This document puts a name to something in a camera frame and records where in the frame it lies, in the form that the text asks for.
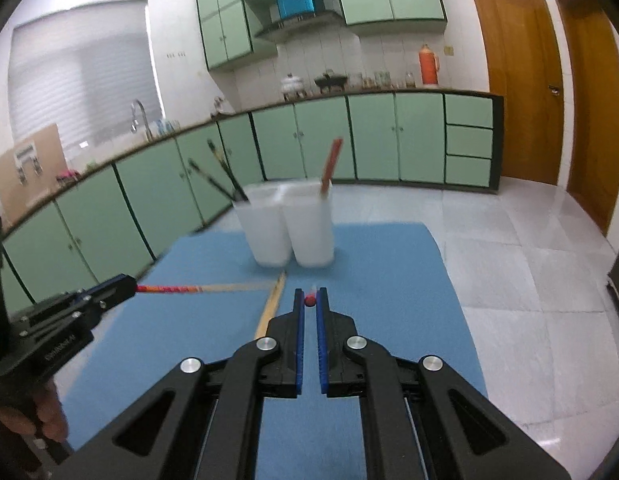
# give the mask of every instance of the orange thermos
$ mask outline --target orange thermos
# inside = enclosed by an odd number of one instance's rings
[[[438,71],[441,66],[439,65],[438,56],[427,46],[427,43],[418,51],[418,60],[421,64],[423,84],[438,85]]]

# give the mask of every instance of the window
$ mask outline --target window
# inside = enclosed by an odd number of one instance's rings
[[[14,141],[56,123],[65,158],[126,134],[132,101],[162,117],[146,0],[104,2],[14,29],[8,99]]]

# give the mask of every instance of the silver screw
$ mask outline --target silver screw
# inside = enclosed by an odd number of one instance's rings
[[[186,374],[193,374],[201,369],[201,362],[195,357],[188,357],[181,361],[181,371]]]
[[[443,360],[435,355],[428,355],[425,359],[423,359],[423,366],[431,372],[437,372],[443,368]]]
[[[360,350],[367,346],[367,339],[359,335],[353,335],[347,340],[347,346],[354,350]]]
[[[273,337],[262,337],[256,341],[256,348],[259,350],[271,350],[276,346],[276,339]]]

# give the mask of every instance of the human hand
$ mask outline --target human hand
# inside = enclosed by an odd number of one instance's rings
[[[43,434],[56,442],[63,442],[68,437],[68,422],[63,413],[61,401],[56,391],[54,380],[32,396],[36,405],[36,415],[43,423]],[[36,425],[16,408],[0,406],[0,421],[14,433],[23,435],[36,434]]]

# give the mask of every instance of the faucet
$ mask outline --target faucet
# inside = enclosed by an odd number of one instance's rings
[[[148,124],[148,117],[145,113],[145,107],[143,106],[143,103],[141,103],[138,99],[132,101],[132,127],[130,128],[130,130],[133,134],[135,134],[139,127],[139,121],[136,118],[136,105],[139,106],[139,108],[141,109],[141,114],[143,115],[143,123],[145,124],[145,136],[148,138],[148,140],[152,140],[152,132],[150,131],[150,125]]]

